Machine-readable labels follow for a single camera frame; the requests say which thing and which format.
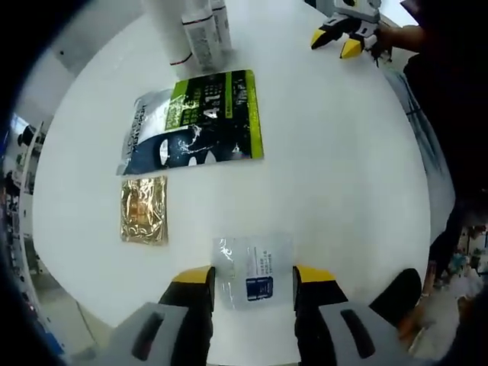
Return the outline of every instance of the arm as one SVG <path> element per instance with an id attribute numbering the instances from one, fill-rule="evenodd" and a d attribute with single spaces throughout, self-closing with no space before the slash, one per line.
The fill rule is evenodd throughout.
<path id="1" fill-rule="evenodd" d="M 417 306 L 412 312 L 406 316 L 398 325 L 398 335 L 400 341 L 408 349 L 415 341 L 420 330 L 422 330 L 422 318 L 425 314 L 425 306 L 427 303 L 427 296 L 434 291 L 435 282 L 435 263 L 430 262 L 425 274 L 424 287 L 422 289 L 423 296 L 420 298 Z"/>
<path id="2" fill-rule="evenodd" d="M 380 24 L 377 29 L 377 38 L 380 48 L 388 50 L 391 47 L 420 52 L 426 42 L 425 31 L 416 25 L 405 27 L 388 27 Z"/>

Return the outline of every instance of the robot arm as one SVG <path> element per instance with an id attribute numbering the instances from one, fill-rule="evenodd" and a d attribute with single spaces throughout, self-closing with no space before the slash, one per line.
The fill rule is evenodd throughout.
<path id="1" fill-rule="evenodd" d="M 180 273 L 159 303 L 139 308 L 114 330 L 110 344 L 97 358 L 77 365 L 206 366 L 213 334 L 215 275 L 210 266 Z M 402 286 L 414 288 L 412 282 L 418 283 L 419 296 L 417 272 L 400 275 Z M 301 365 L 413 366 L 396 329 L 378 311 L 382 304 L 388 309 L 394 305 L 397 290 L 392 297 L 386 289 L 368 307 L 348 301 L 330 272 L 303 265 L 293 267 L 293 289 Z M 414 304 L 418 296 L 413 297 Z M 398 301 L 405 305 L 404 297 Z"/>
<path id="2" fill-rule="evenodd" d="M 343 34 L 349 34 L 349 39 L 342 48 L 342 59 L 371 48 L 377 41 L 374 32 L 380 21 L 381 0 L 335 0 L 334 6 L 335 13 L 312 37 L 312 50 L 338 40 Z"/>

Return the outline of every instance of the gold packet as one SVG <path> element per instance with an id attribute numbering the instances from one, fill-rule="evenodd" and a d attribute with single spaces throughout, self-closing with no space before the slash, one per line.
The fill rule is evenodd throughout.
<path id="1" fill-rule="evenodd" d="M 166 177 L 122 183 L 120 236 L 124 242 L 160 246 L 168 242 Z"/>

